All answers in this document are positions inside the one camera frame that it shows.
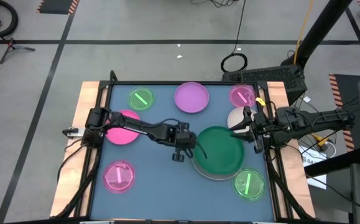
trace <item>black stand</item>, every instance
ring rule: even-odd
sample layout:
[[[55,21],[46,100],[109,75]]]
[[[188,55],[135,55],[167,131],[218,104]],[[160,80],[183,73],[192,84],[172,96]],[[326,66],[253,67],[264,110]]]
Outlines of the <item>black stand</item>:
[[[13,52],[17,49],[25,49],[25,50],[30,50],[30,51],[35,51],[36,49],[33,49],[33,48],[30,48],[30,47],[24,47],[24,46],[21,46],[21,45],[17,45],[16,44],[16,41],[14,40],[14,38],[10,38],[10,40],[8,41],[7,39],[5,39],[3,36],[0,35],[0,38],[4,41],[7,42],[7,49],[6,49],[6,52],[4,53],[3,57],[1,58],[0,60],[0,64],[3,64],[4,61],[6,60],[6,57],[7,57],[7,54],[10,53],[10,52]]]
[[[8,47],[7,47],[3,57],[0,60],[0,64],[4,63],[8,53],[13,52],[13,51],[15,51],[17,49],[25,49],[25,50],[35,51],[35,49],[33,49],[33,48],[17,45],[16,41],[11,37],[10,41],[8,42]]]
[[[329,33],[352,0],[330,0],[298,47],[296,64],[304,69],[316,47]],[[293,65],[294,54],[280,65]]]

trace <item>petri dish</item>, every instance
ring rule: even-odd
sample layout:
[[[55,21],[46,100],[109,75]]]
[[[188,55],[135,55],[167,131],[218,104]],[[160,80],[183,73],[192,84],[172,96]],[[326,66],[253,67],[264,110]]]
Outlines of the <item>petri dish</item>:
[[[251,111],[252,111],[252,119],[253,119],[253,115],[256,112],[254,110],[251,110]],[[233,126],[239,124],[241,121],[243,121],[243,107],[233,109],[228,115],[228,119],[227,119],[228,128],[232,128]],[[234,132],[235,133],[245,133],[248,130],[249,130],[249,127],[247,126],[245,129],[236,130]]]
[[[265,191],[264,179],[260,173],[252,169],[244,169],[233,181],[235,192],[248,201],[259,200]]]
[[[197,137],[198,143],[206,151],[206,159],[199,146],[194,155],[197,163],[207,172],[216,175],[233,175],[243,164],[243,143],[231,137],[228,128],[213,126],[203,130]]]
[[[252,107],[256,104],[256,93],[251,85],[234,85],[229,92],[229,100],[237,108],[244,106]]]
[[[138,114],[131,110],[121,110],[120,113],[122,113],[124,116],[128,116],[130,118],[134,119],[140,119]],[[117,145],[125,145],[129,144],[130,142],[133,142],[138,137],[139,133],[130,131],[123,128],[111,128],[106,133],[106,138],[110,140],[113,144]]]
[[[232,177],[234,177],[236,175],[236,173],[234,174],[228,174],[228,175],[220,175],[220,174],[212,174],[210,172],[207,172],[204,170],[204,168],[202,168],[202,166],[200,166],[198,164],[198,161],[195,160],[195,157],[192,158],[192,164],[194,166],[194,168],[204,177],[209,178],[211,180],[228,180]]]
[[[199,83],[186,82],[175,90],[174,102],[184,112],[197,113],[209,103],[209,92]]]
[[[147,87],[139,86],[130,92],[127,103],[134,110],[146,110],[154,101],[154,94]]]
[[[115,194],[129,190],[134,183],[136,174],[133,166],[127,161],[114,161],[104,171],[103,182],[105,188]]]

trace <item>table leg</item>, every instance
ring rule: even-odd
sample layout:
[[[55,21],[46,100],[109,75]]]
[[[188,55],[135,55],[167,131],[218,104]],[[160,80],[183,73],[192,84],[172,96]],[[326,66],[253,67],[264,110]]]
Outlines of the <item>table leg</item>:
[[[307,175],[316,177],[318,175],[348,168],[353,163],[360,164],[360,149],[309,165],[304,167],[304,171]]]

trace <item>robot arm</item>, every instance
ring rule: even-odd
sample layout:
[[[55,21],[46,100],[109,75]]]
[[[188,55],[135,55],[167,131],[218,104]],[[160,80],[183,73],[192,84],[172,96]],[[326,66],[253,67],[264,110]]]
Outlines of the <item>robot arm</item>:
[[[107,108],[92,108],[87,117],[86,130],[81,141],[82,146],[100,147],[103,133],[111,128],[124,128],[149,137],[152,141],[165,146],[175,147],[173,161],[183,162],[184,156],[193,157],[191,149],[196,147],[196,134],[189,131],[189,123],[177,121],[177,124],[149,124],[138,119],[124,116],[120,112]]]
[[[291,139],[299,139],[306,134],[317,131],[331,129],[350,130],[354,125],[354,116],[346,110],[338,108],[333,111],[324,111],[309,113],[300,111],[297,108],[283,107],[278,108],[275,112],[274,119],[268,119],[263,112],[254,115],[251,119],[250,107],[244,107],[244,119],[231,130],[244,129],[250,126],[249,131],[245,133],[233,134],[232,137],[247,141],[255,142],[255,152],[260,153],[271,146],[284,147]]]

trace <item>gray floor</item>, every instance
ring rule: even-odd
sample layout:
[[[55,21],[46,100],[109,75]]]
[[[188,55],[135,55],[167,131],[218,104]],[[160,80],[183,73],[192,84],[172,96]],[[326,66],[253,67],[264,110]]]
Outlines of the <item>gray floor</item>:
[[[18,11],[19,40],[59,40],[68,16],[36,14],[39,1],[7,0]],[[239,38],[296,40],[308,2],[247,0]],[[307,29],[326,0],[315,1]],[[189,0],[81,0],[70,28],[73,40],[234,39],[241,2],[216,9]],[[350,6],[356,16],[359,6]],[[357,40],[345,14],[326,40]],[[0,206],[39,101],[57,45],[32,45],[35,52],[18,51],[0,65]],[[55,193],[56,173],[66,139],[60,133],[71,125],[80,85],[105,80],[115,70],[120,80],[220,80],[219,64],[233,45],[65,45],[6,222],[48,218]],[[276,66],[294,45],[239,45],[249,58],[248,69]],[[5,46],[0,45],[0,57]],[[227,69],[241,62],[231,59]],[[329,73],[360,75],[359,45],[322,45],[305,67],[307,95],[318,110],[335,108]],[[346,152],[338,134],[338,154]],[[348,171],[331,174],[328,183],[349,194]],[[318,218],[346,222],[349,205],[330,190],[310,187]]]

